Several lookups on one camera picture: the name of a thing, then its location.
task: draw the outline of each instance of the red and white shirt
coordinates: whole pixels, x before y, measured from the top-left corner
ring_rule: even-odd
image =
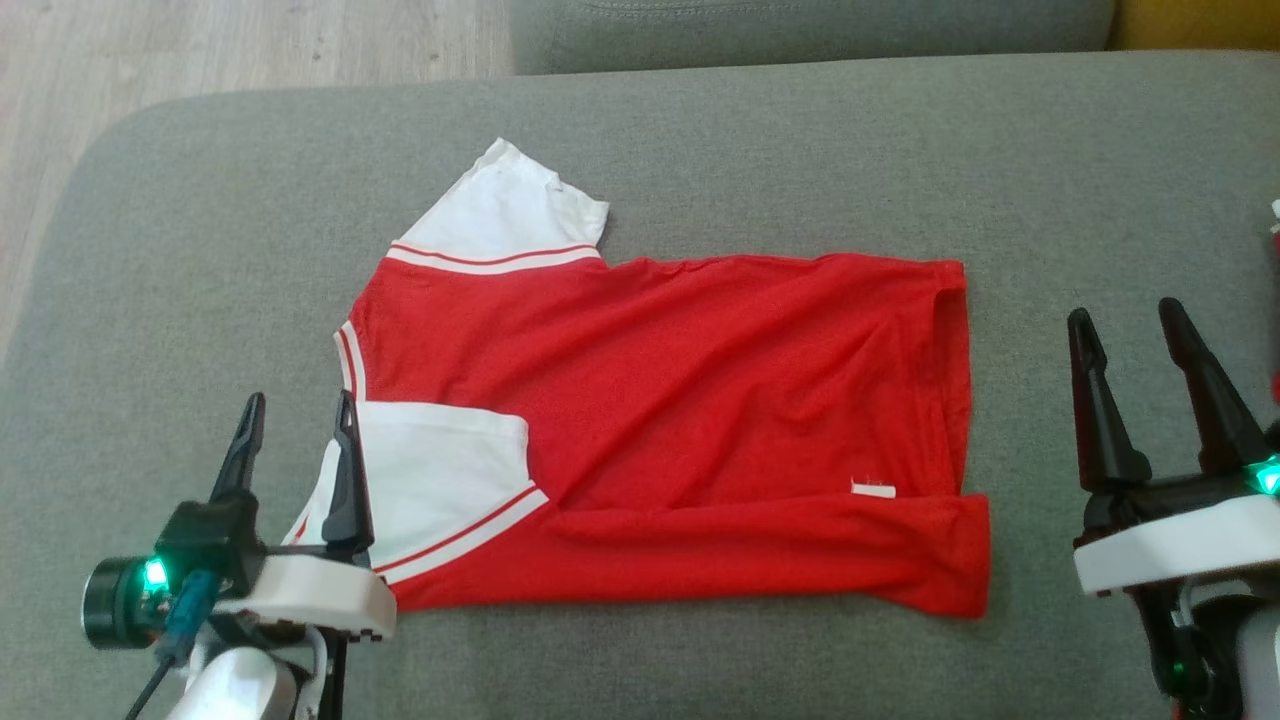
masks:
[[[961,265],[611,266],[607,213],[499,140],[338,331],[401,610],[858,591],[982,615]],[[289,542],[320,542],[335,460]]]

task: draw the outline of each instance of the camera lens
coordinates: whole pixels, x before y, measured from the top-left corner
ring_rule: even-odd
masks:
[[[99,650],[142,650],[155,637],[154,605],[147,597],[146,557],[109,557],[84,583],[81,625]]]

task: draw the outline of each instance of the sofa cushion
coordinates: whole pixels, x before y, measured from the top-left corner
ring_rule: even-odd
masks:
[[[1114,0],[520,0],[524,74],[1102,50]]]
[[[1132,603],[1084,597],[1071,565],[1085,496],[1065,320],[1093,311],[1157,473],[1193,469],[1197,446],[1164,295],[1275,415],[1277,73],[1280,55],[1230,53],[861,60],[239,94],[128,119],[70,181],[0,373],[15,648],[0,716],[128,707],[152,660],[90,650],[83,579],[207,492],[253,389],[260,529],[285,532],[332,428],[333,331],[389,241],[498,136],[612,201],[612,261],[964,260],[965,484],[991,498],[991,607],[974,623],[859,596],[417,614],[352,652],[351,716],[1162,716]]]

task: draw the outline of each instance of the red stripe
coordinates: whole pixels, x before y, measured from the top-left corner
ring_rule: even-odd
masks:
[[[413,255],[422,255],[424,258],[439,258],[440,260],[448,260],[449,263],[461,263],[463,265],[500,265],[503,263],[509,263],[512,260],[520,260],[521,258],[535,258],[538,255],[561,255],[563,252],[573,252],[575,250],[595,250],[594,245],[571,245],[568,247],[557,247],[554,250],[531,250],[529,252],[521,252],[518,255],[512,255],[509,258],[500,258],[498,260],[463,260],[462,258],[449,258],[448,255],[442,255],[439,252],[428,252],[426,250],[419,250],[416,247],[410,247],[407,245],[401,245],[393,242],[392,247],[397,250],[403,250],[406,252],[412,252]]]
[[[347,387],[351,389],[351,397],[353,400],[360,400],[360,392],[356,388],[356,359],[351,354],[351,343],[347,342],[347,328],[338,329],[338,337],[342,338],[342,351],[347,355],[347,372],[348,377],[343,378],[347,380]]]
[[[408,557],[402,557],[402,559],[399,559],[399,560],[397,560],[394,562],[388,562],[387,565],[383,565],[380,568],[374,568],[374,573],[385,573],[387,570],[390,570],[392,568],[399,568],[401,565],[403,565],[406,562],[412,562],[413,560],[417,560],[419,557],[422,557],[424,555],[430,555],[430,553],[435,552],[436,550],[440,550],[442,547],[449,544],[451,542],[454,542],[458,538],[466,536],[467,533],[475,530],[480,525],[484,525],[489,520],[493,520],[498,515],[502,515],[503,512],[507,511],[507,509],[509,509],[512,505],[515,505],[515,503],[520,502],[521,500],[524,500],[525,497],[527,497],[529,493],[534,492],[535,489],[538,489],[538,488],[536,487],[530,487],[530,488],[525,489],[525,492],[522,492],[522,493],[517,495],[516,497],[511,498],[502,507],[499,507],[499,509],[494,510],[493,512],[485,515],[481,520],[479,520],[477,523],[472,524],[470,528],[467,528],[467,529],[465,529],[465,530],[462,530],[462,532],[460,532],[460,533],[457,533],[454,536],[451,536],[451,537],[448,537],[448,538],[445,538],[445,539],[443,539],[443,541],[433,544],[431,547],[429,547],[426,550],[415,552],[413,555],[410,555]]]
[[[306,518],[302,519],[302,524],[298,525],[298,532],[293,533],[293,539],[289,541],[289,544],[294,544],[300,539],[302,539],[302,533],[307,532],[307,520],[310,520],[310,519],[311,519],[310,515],[307,515]]]

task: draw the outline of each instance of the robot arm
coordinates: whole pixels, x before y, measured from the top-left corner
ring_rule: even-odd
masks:
[[[1199,429],[1201,471],[1153,480],[1107,384],[1106,352],[1084,309],[1068,319],[1080,487],[1089,493],[1075,568],[1084,592],[1138,606],[1156,685],[1181,717],[1280,719],[1280,457],[1181,304],[1160,319]],[[1193,603],[1243,580],[1251,594]]]
[[[86,583],[84,634],[93,647],[152,647],[160,667],[136,717],[170,667],[187,675],[173,720],[337,720],[347,644],[396,633],[396,598],[369,564],[374,543],[360,425],[339,400],[338,477],[323,546],[266,547],[250,491],[266,401],[244,407],[209,502],[174,510],[150,557],[115,557]],[[306,644],[312,667],[273,655]]]

